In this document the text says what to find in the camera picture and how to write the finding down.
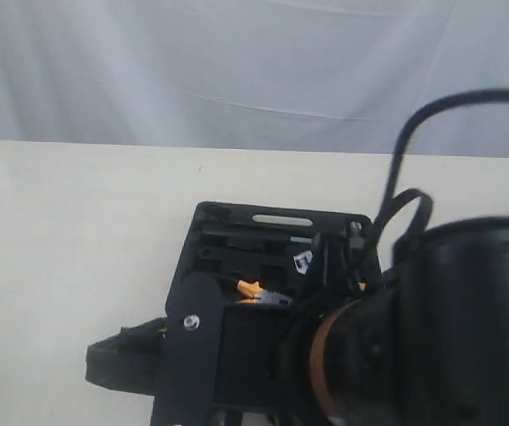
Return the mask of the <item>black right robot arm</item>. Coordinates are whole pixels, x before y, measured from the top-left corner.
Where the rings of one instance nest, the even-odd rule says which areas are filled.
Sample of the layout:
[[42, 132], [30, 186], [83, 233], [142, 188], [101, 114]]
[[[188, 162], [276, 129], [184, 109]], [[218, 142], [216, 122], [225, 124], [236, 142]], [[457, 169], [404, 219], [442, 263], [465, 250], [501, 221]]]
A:
[[233, 304], [193, 273], [167, 313], [154, 425], [509, 425], [509, 217], [398, 240], [388, 282], [356, 298]]

